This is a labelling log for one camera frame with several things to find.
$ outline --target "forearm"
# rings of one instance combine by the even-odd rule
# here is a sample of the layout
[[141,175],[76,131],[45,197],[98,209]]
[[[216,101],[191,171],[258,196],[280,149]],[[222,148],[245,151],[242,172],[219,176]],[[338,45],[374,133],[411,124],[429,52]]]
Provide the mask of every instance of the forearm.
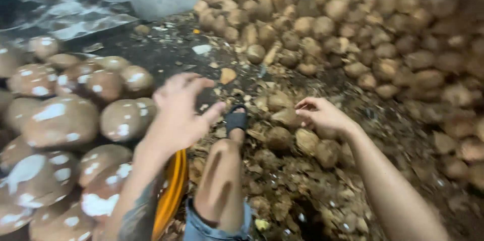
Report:
[[392,241],[448,241],[449,236],[425,200],[356,123],[346,132],[366,194]]
[[152,166],[137,160],[135,153],[133,170],[106,223],[103,241],[151,240],[157,203],[156,177],[168,159],[158,161],[161,166]]

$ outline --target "tattoo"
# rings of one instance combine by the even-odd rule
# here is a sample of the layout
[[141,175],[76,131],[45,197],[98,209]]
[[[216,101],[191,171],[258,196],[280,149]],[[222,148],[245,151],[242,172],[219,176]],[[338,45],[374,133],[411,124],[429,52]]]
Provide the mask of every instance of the tattoo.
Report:
[[151,241],[156,214],[155,183],[156,180],[146,186],[134,207],[123,216],[118,241]]

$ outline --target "right hand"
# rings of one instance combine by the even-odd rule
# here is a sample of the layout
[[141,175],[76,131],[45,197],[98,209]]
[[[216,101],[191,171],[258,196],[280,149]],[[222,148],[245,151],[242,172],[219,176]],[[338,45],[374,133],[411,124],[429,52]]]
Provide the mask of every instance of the right hand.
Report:
[[302,126],[347,131],[355,122],[324,98],[306,97],[296,105],[296,114],[305,120]]

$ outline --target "hand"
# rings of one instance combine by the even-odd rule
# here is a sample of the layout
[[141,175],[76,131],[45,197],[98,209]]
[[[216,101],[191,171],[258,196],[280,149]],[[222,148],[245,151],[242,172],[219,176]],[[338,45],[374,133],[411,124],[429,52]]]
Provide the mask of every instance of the hand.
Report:
[[195,102],[204,88],[214,85],[213,80],[195,73],[181,73],[166,80],[153,95],[158,114],[135,156],[169,158],[205,136],[224,111],[225,103],[215,103],[203,115],[197,115]]
[[302,126],[316,125],[317,128],[345,132],[354,121],[324,98],[306,97],[296,105],[296,114],[305,120]]

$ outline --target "floor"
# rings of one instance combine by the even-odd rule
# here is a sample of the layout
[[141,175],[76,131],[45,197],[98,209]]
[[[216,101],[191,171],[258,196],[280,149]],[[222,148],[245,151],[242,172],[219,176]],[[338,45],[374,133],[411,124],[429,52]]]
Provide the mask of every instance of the floor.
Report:
[[131,25],[134,17],[129,0],[21,0],[18,18],[0,34],[17,43],[52,34],[71,40],[92,33]]

